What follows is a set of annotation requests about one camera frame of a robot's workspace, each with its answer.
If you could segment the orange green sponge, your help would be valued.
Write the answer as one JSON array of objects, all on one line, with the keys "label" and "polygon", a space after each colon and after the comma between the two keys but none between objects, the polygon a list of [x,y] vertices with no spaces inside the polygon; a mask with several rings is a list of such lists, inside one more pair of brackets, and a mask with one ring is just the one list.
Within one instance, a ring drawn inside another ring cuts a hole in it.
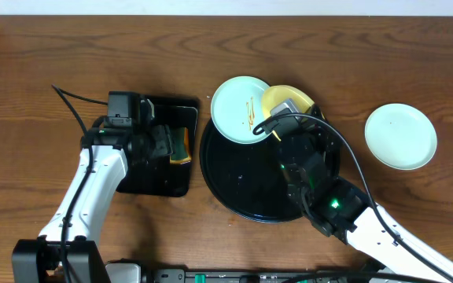
[{"label": "orange green sponge", "polygon": [[189,131],[186,127],[173,128],[171,137],[174,145],[174,152],[171,154],[171,164],[186,164],[192,158],[190,153]]}]

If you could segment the rectangular black tray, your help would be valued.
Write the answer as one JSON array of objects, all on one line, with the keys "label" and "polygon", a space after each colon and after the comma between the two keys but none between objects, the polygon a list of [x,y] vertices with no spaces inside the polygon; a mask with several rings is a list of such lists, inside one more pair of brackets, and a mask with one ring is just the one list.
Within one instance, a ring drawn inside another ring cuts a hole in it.
[{"label": "rectangular black tray", "polygon": [[[155,106],[155,124],[168,125],[172,130],[188,130],[190,153],[193,153],[200,102],[193,97],[147,97]],[[168,156],[130,168],[118,185],[119,193],[182,197],[190,187],[193,163],[172,164]]]}]

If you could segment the light green plate top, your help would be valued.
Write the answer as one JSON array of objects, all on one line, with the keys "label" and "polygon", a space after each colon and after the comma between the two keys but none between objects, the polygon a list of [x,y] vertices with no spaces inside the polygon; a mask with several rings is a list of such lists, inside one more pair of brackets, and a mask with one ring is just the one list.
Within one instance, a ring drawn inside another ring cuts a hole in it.
[{"label": "light green plate top", "polygon": [[215,128],[230,141],[254,144],[268,137],[262,132],[254,135],[253,129],[265,120],[262,96],[269,88],[263,80],[252,76],[228,79],[214,93],[211,116]]}]

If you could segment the light green plate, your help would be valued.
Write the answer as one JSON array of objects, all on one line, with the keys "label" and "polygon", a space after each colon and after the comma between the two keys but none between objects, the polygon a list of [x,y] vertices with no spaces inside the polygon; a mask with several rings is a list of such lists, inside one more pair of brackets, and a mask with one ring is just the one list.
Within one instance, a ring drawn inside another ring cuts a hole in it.
[{"label": "light green plate", "polygon": [[263,80],[252,76],[228,79],[214,93],[211,116],[215,128],[230,141],[254,144],[268,137],[262,132],[254,135],[253,129],[265,120],[262,96],[269,88]]},{"label": "light green plate", "polygon": [[429,118],[415,107],[400,103],[375,109],[366,120],[364,137],[379,161],[402,171],[424,167],[438,145]]}]

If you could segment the yellow plate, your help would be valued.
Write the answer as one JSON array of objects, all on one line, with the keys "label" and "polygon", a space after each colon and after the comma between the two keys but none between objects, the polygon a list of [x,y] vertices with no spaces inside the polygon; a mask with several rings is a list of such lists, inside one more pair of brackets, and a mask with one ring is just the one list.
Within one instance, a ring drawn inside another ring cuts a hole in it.
[{"label": "yellow plate", "polygon": [[316,103],[309,96],[307,96],[306,93],[294,86],[271,86],[264,91],[261,100],[264,119],[269,119],[272,116],[277,116],[279,114],[279,110],[276,112],[274,108],[278,107],[289,99],[296,109],[295,112],[305,113],[310,110],[312,106],[316,106]]}]

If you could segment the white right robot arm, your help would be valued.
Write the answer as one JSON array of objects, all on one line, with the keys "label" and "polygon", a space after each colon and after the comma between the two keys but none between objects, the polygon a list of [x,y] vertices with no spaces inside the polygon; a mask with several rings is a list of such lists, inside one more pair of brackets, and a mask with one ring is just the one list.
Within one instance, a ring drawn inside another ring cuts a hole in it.
[{"label": "white right robot arm", "polygon": [[352,148],[325,119],[307,113],[278,114],[264,124],[282,140],[278,162],[288,198],[314,228],[369,255],[393,273],[453,282],[453,262],[403,228],[368,186],[359,189],[328,166],[341,148]]}]

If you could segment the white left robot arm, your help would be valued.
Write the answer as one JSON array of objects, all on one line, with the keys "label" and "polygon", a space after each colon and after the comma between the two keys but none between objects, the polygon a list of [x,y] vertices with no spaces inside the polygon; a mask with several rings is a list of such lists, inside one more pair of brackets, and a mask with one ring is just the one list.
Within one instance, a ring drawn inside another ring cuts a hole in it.
[{"label": "white left robot arm", "polygon": [[16,282],[142,282],[142,265],[104,263],[98,240],[119,184],[136,163],[173,152],[170,131],[154,126],[144,97],[114,98],[108,113],[83,131],[80,161],[61,205],[34,240],[13,249]]}]

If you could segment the round black tray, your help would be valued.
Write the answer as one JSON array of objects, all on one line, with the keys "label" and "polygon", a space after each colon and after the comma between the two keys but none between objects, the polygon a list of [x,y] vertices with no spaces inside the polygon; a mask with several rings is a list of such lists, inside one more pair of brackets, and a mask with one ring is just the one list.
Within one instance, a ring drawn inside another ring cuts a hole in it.
[{"label": "round black tray", "polygon": [[[305,113],[326,120],[317,105]],[[255,126],[253,133],[264,132],[268,137],[244,145],[223,137],[211,118],[201,140],[202,174],[216,199],[232,212],[257,222],[292,221],[302,213],[286,196],[287,183],[276,156],[281,139],[264,130],[266,121]]]}]

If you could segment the black base unit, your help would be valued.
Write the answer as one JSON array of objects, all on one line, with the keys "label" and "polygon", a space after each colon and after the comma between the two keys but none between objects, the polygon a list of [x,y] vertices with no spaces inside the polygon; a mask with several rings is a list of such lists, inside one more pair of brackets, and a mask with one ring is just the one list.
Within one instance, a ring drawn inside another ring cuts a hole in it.
[{"label": "black base unit", "polygon": [[303,283],[392,282],[389,279],[321,277],[304,279],[308,272],[255,272],[228,270],[147,269],[135,261],[120,260],[105,266],[111,282],[134,283],[282,283],[295,277]]}]

